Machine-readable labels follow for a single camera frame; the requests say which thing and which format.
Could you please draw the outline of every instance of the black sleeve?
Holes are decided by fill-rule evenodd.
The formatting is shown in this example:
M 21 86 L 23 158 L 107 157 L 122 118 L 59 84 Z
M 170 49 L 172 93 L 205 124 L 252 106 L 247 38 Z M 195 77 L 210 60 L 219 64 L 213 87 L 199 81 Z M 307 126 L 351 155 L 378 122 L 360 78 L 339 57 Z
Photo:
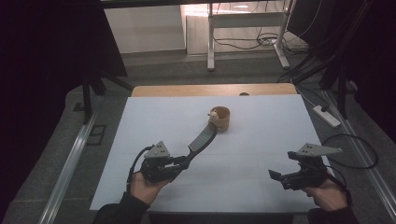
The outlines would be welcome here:
M 96 214 L 94 224 L 139 224 L 149 205 L 124 192 L 120 203 L 106 204 Z
M 308 211 L 308 221 L 309 224 L 359 224 L 350 206 L 331 212 L 320 208 L 311 209 Z

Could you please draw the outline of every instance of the gray carpet floor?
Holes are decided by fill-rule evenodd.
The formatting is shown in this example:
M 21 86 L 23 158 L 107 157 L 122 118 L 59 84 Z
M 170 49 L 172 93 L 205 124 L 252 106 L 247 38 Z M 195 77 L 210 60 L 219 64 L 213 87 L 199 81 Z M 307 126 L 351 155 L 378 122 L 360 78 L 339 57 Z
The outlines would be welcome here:
M 304 55 L 288 58 L 293 67 Z M 122 79 L 134 86 L 274 83 L 284 73 L 273 52 L 217 55 L 214 72 L 207 72 L 205 56 L 188 57 L 180 52 L 123 55 L 123 59 L 129 76 Z M 309 78 L 302 85 L 321 94 L 318 89 L 319 79 L 320 74 Z M 88 145 L 82 152 L 54 223 L 92 223 L 95 216 L 95 212 L 89 210 L 91 200 L 105 167 L 126 100 L 131 95 L 129 91 L 114 83 L 105 80 L 105 84 L 106 97 L 94 124 L 97 127 L 106 126 L 104 138 L 92 136 L 88 139 Z M 300 90 L 314 104 L 323 104 L 315 94 Z M 39 220 L 84 119 L 84 113 L 75 110 L 76 104 L 81 103 L 81 88 L 70 91 L 65 99 L 64 114 L 58 127 L 35 169 L 10 204 L 3 223 L 37 223 Z M 313 113 L 311 104 L 306 103 L 306 107 L 321 141 L 333 134 L 345 132 L 342 128 L 331 128 Z M 377 169 L 391 188 L 396 189 L 395 144 L 360 108 L 354 100 L 353 92 L 346 98 L 346 112 L 348 121 L 357 134 L 375 146 L 380 157 Z M 337 138 L 331 141 L 329 146 L 340 147 L 345 151 L 342 156 L 335 157 L 337 160 L 360 165 L 347 138 Z M 334 167 L 338 168 L 347 180 L 354 200 L 354 211 L 361 224 L 394 223 L 365 171 L 351 170 L 338 165 Z M 143 222 L 149 223 L 149 220 L 145 217 Z M 295 216 L 293 223 L 307 223 L 306 216 Z

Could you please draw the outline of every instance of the power strip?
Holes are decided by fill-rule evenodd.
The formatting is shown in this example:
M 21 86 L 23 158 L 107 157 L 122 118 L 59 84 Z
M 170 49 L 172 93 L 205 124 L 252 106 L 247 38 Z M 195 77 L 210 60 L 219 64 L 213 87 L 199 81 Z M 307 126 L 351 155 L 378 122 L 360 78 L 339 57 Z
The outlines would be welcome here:
M 323 118 L 328 124 L 330 124 L 330 126 L 332 127 L 337 127 L 338 125 L 340 125 L 340 121 L 338 121 L 338 119 L 336 119 L 335 117 L 333 117 L 329 112 L 325 111 L 321 111 L 321 106 L 317 105 L 314 108 L 312 108 L 315 113 L 317 113 L 317 115 L 319 115 L 321 118 Z

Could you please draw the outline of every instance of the table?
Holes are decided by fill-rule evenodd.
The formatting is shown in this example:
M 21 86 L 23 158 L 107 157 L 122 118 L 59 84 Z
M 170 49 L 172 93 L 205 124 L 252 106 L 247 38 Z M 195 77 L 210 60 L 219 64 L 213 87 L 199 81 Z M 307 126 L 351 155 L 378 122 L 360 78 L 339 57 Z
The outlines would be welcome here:
M 241 92 L 247 92 L 254 96 L 239 96 Z M 284 215 L 284 212 L 282 211 L 287 211 L 287 214 L 293 212 L 303 212 L 303 210 L 305 210 L 307 207 L 307 201 L 304 203 L 300 202 L 301 198 L 303 197 L 299 198 L 298 193 L 295 193 L 292 190 L 284 191 L 278 183 L 267 178 L 267 176 L 262 175 L 268 175 L 266 173 L 266 169 L 268 169 L 267 166 L 273 166 L 276 167 L 275 169 L 278 169 L 277 161 L 279 161 L 279 158 L 284 158 L 284 160 L 281 159 L 281 166 L 286 170 L 289 169 L 288 171 L 283 170 L 283 172 L 280 172 L 291 173 L 296 172 L 299 169 L 295 161 L 290 161 L 287 158 L 286 151 L 279 150 L 280 148 L 285 149 L 285 145 L 291 145 L 291 148 L 298 150 L 302 146 L 302 142 L 305 140 L 318 144 L 318 138 L 314 136 L 316 135 L 315 130 L 313 129 L 313 126 L 309 125 L 309 122 L 311 121 L 309 116 L 306 114 L 304 103 L 301 97 L 296 94 L 295 89 L 291 84 L 235 84 L 161 87 L 147 86 L 136 87 L 132 96 L 133 97 L 129 99 L 129 102 L 127 102 L 127 105 L 125 106 L 118 132 L 110 151 L 110 155 L 107 159 L 106 168 L 102 174 L 101 182 L 96 191 L 95 198 L 93 199 L 92 209 L 98 209 L 103 205 L 104 202 L 114 203 L 113 201 L 107 201 L 106 197 L 118 197 L 118 194 L 120 194 L 119 191 L 124 189 L 122 183 L 125 181 L 125 176 L 123 176 L 123 173 L 127 173 L 127 169 L 129 169 L 129 167 L 126 167 L 127 165 L 125 164 L 128 164 L 130 160 L 134 159 L 135 154 L 133 151 L 138 150 L 138 148 L 141 149 L 141 147 L 147 143 L 146 140 L 151 141 L 151 139 L 157 139 L 161 137 L 161 140 L 163 140 L 170 149 L 172 156 L 182 155 L 183 152 L 186 152 L 186 148 L 182 147 L 184 146 L 183 140 L 186 138 L 190 139 L 190 135 L 195 134 L 191 133 L 191 130 L 194 128 L 186 128 L 183 130 L 183 133 L 177 133 L 177 130 L 180 130 L 180 124 L 174 122 L 176 113 L 173 112 L 180 112 L 180 117 L 184 119 L 182 115 L 187 114 L 185 107 L 190 107 L 195 110 L 198 107 L 206 107 L 204 104 L 207 104 L 207 102 L 217 100 L 220 100 L 232 110 L 232 122 L 230 129 L 226 134 L 219 134 L 217 139 L 215 139 L 215 141 L 211 144 L 213 148 L 211 150 L 202 152 L 195 159 L 195 161 L 192 162 L 191 168 L 188 171 L 182 173 L 177 178 L 177 180 L 171 184 L 171 186 L 162 191 L 156 203 L 151 206 L 150 211 L 152 213 L 161 211 L 162 213 L 182 213 L 183 215 L 186 213 L 189 214 L 191 212 L 206 214 L 211 213 L 211 211 L 216 211 L 216 213 L 221 214 L 276 213 Z M 256 105 L 256 103 L 261 102 L 264 102 L 264 104 Z M 290 111 L 291 108 L 295 108 L 297 117 L 298 115 L 301 115 L 302 118 L 294 119 L 290 116 L 287 116 L 288 118 L 282 117 L 282 112 L 279 108 L 283 108 L 282 106 L 284 105 L 289 106 L 285 108 L 286 111 Z M 256 134 L 250 133 L 248 135 L 244 134 L 245 131 L 252 131 L 253 128 L 251 127 L 253 126 L 253 132 L 259 130 L 260 128 L 262 129 L 262 125 L 259 120 L 241 117 L 244 108 L 249 109 L 252 106 L 257 108 L 260 113 L 262 112 L 262 116 L 266 118 L 265 123 L 267 126 L 263 129 L 268 134 L 262 132 L 256 132 Z M 199 113 L 191 111 L 189 116 L 196 118 L 196 114 L 205 113 L 205 108 L 201 109 L 203 111 L 200 111 Z M 166 117 L 164 117 L 164 119 L 159 119 L 159 116 L 156 116 L 156 113 L 150 110 L 161 111 L 164 115 L 166 115 Z M 278 115 L 272 114 L 267 116 L 267 112 L 273 113 L 274 110 L 278 112 Z M 305 111 L 306 116 L 298 112 L 302 110 Z M 284 120 L 284 122 L 288 123 L 290 126 L 284 131 L 286 136 L 290 136 L 290 132 L 295 133 L 296 129 L 298 130 L 301 126 L 303 126 L 302 128 L 304 131 L 302 132 L 303 135 L 301 135 L 301 138 L 299 138 L 300 133 L 297 133 L 295 134 L 295 138 L 290 137 L 290 139 L 287 141 L 280 140 L 283 139 L 283 137 L 278 135 L 279 126 L 283 125 L 278 124 L 280 120 Z M 202 122 L 200 120 L 192 120 L 189 123 L 189 126 L 195 127 L 201 125 L 201 123 Z M 134 127 L 139 127 L 138 132 L 136 132 Z M 169 128 L 169 131 L 164 132 L 162 128 L 161 131 L 154 130 L 153 132 L 153 127 L 160 127 L 158 129 L 161 129 L 161 127 L 166 127 Z M 265 135 L 263 139 L 266 139 L 264 140 L 264 142 L 267 144 L 266 147 L 271 148 L 269 149 L 271 153 L 267 154 L 268 156 L 263 157 L 262 148 L 257 147 L 257 145 L 255 145 L 256 143 L 253 143 L 257 139 L 262 139 L 262 137 L 257 137 L 259 135 Z M 241 145 L 232 147 L 235 145 L 233 139 L 239 139 L 238 141 L 241 142 L 249 141 L 250 143 L 247 144 L 249 147 L 245 148 L 246 151 L 241 152 Z M 217 161 L 227 161 L 229 165 L 231 164 L 231 166 L 226 168 L 226 173 L 224 173 L 224 163 L 221 162 L 219 165 L 215 165 L 218 168 L 210 168 L 214 164 L 218 163 Z M 209 170 L 211 170 L 212 173 L 208 173 L 208 170 L 206 169 L 207 167 L 209 167 Z M 202 179 L 202 174 L 205 174 L 205 179 L 208 178 L 211 180 L 218 180 L 219 186 L 217 186 L 218 184 L 215 184 L 217 181 L 210 183 L 207 181 L 203 181 L 204 183 L 198 181 L 197 179 Z M 240 177 L 241 180 L 232 181 L 230 185 L 232 186 L 231 188 L 228 188 L 227 185 L 222 183 L 230 181 L 230 178 L 233 179 L 233 175 L 238 174 L 242 176 Z M 189 175 L 194 176 L 196 179 L 191 182 L 191 179 L 188 177 L 186 178 L 186 176 Z M 272 185 L 272 189 L 274 189 L 276 193 L 271 191 L 271 193 L 262 194 L 262 188 L 265 188 L 264 186 L 267 186 L 268 183 L 269 185 Z M 253 192 L 249 189 L 247 189 L 245 192 L 240 191 L 240 189 L 249 188 L 251 186 L 253 187 Z M 182 197 L 182 195 L 187 195 L 189 197 L 192 195 L 191 197 L 195 198 L 196 203 L 191 203 L 191 198 Z M 230 195 L 233 195 L 234 199 L 227 199 Z M 240 207 L 238 202 L 245 198 L 245 196 L 249 197 L 249 200 L 243 202 L 245 206 Z M 212 205 L 203 206 L 204 204 L 207 204 L 207 198 L 214 197 L 219 197 L 219 199 L 216 202 L 213 202 Z M 265 203 L 261 203 L 262 197 L 265 198 Z M 286 201 L 294 201 L 294 203 L 291 203 L 294 205 L 287 206 L 285 205 Z M 227 202 L 228 204 L 236 204 L 236 206 L 224 206 L 224 202 Z M 299 205 L 304 205 L 302 205 L 302 208 L 300 208 L 295 206 L 296 203 Z

